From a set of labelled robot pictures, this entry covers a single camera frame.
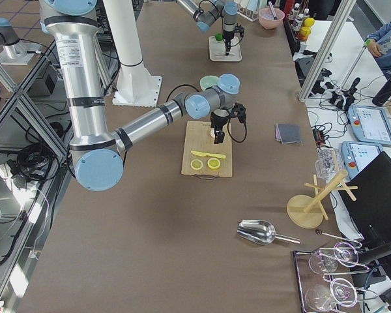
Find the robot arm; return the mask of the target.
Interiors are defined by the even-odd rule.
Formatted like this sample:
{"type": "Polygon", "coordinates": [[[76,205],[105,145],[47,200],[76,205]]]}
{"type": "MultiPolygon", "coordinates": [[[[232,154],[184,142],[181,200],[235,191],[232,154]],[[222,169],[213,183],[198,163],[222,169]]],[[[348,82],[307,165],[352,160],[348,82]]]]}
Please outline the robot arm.
{"type": "Polygon", "coordinates": [[[69,146],[74,173],[84,188],[103,191],[120,181],[124,169],[122,153],[183,115],[200,119],[232,109],[240,82],[232,74],[222,74],[216,85],[204,91],[181,93],[165,104],[158,104],[162,79],[145,68],[132,3],[105,1],[120,65],[114,103],[150,108],[127,125],[109,131],[106,93],[96,54],[95,8],[95,1],[40,2],[41,24],[56,41],[74,129],[69,146]]]}
{"type": "Polygon", "coordinates": [[[233,47],[231,41],[238,33],[240,39],[244,36],[244,28],[237,23],[238,5],[234,1],[209,1],[211,9],[204,11],[201,8],[203,1],[197,5],[194,1],[178,0],[177,3],[187,12],[196,22],[199,30],[206,33],[214,22],[222,20],[222,40],[224,41],[224,55],[231,55],[233,47]]]}

